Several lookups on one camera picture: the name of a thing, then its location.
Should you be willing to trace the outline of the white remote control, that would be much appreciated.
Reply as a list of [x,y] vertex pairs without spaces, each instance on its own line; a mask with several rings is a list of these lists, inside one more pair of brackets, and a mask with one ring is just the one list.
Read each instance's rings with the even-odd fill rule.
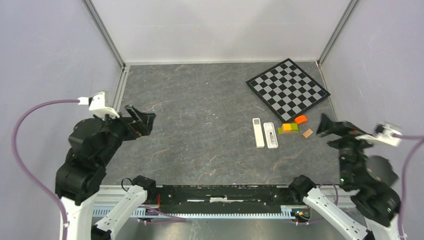
[[276,137],[275,126],[272,122],[264,122],[263,130],[265,134],[266,146],[268,149],[277,149],[279,147]]

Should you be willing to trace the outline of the small white remote with buttons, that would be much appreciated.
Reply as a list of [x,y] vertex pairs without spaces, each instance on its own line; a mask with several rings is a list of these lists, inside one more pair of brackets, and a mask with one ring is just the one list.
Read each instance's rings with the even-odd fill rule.
[[259,118],[253,118],[252,119],[252,126],[253,126],[253,133],[254,133],[254,139],[255,139],[255,146],[256,148],[264,148],[265,147],[265,141],[263,136],[263,129],[261,125],[261,120]]

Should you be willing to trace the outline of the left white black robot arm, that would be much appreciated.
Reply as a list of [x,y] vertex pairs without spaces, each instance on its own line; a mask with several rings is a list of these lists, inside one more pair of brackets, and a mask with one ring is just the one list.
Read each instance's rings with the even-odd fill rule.
[[137,176],[123,198],[97,223],[92,223],[95,199],[107,165],[125,141],[149,136],[155,113],[125,106],[124,117],[112,108],[78,122],[68,140],[70,149],[55,177],[55,194],[61,201],[61,232],[67,240],[113,240],[143,203],[157,198],[156,182]]

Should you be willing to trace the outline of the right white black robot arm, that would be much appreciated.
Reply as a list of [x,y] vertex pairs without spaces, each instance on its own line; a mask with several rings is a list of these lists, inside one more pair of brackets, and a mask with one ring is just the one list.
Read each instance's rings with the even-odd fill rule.
[[288,186],[289,199],[315,210],[347,240],[400,240],[402,235],[397,221],[402,202],[392,188],[399,176],[388,159],[365,154],[365,149],[375,144],[397,147],[402,136],[400,128],[383,122],[376,126],[373,134],[369,134],[351,122],[336,122],[323,113],[316,135],[325,137],[331,134],[339,137],[327,143],[338,150],[339,187],[345,192],[356,192],[350,200],[364,217],[366,225],[355,222],[328,200],[305,175],[294,178]]

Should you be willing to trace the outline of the tan wooden block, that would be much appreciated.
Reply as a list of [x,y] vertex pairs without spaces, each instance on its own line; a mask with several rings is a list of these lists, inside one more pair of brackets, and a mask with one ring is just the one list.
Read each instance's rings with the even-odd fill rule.
[[312,129],[307,129],[303,134],[302,134],[302,136],[305,138],[305,139],[307,139],[307,138],[309,138],[312,134],[314,133],[314,131],[312,130]]

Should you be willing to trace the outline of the orange curved block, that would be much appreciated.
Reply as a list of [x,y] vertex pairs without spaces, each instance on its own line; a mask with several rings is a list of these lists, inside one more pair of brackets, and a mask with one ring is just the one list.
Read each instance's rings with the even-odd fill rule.
[[296,117],[293,122],[297,125],[303,125],[309,122],[309,119],[305,115],[300,115]]

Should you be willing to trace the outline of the green orange block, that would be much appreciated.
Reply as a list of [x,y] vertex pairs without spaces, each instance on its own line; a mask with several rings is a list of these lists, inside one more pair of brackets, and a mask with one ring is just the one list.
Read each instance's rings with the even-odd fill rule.
[[299,127],[296,123],[283,123],[281,127],[277,128],[277,130],[280,135],[299,133]]

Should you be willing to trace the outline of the black white checkerboard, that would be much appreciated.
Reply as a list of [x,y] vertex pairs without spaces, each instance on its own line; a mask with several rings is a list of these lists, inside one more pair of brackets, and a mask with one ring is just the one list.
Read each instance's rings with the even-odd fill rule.
[[246,84],[282,123],[292,122],[331,95],[290,58]]

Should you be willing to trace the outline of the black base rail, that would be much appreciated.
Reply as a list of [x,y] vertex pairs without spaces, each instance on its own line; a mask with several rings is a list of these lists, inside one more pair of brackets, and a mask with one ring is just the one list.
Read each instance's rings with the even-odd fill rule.
[[271,214],[304,202],[288,185],[158,185],[144,205],[166,214]]

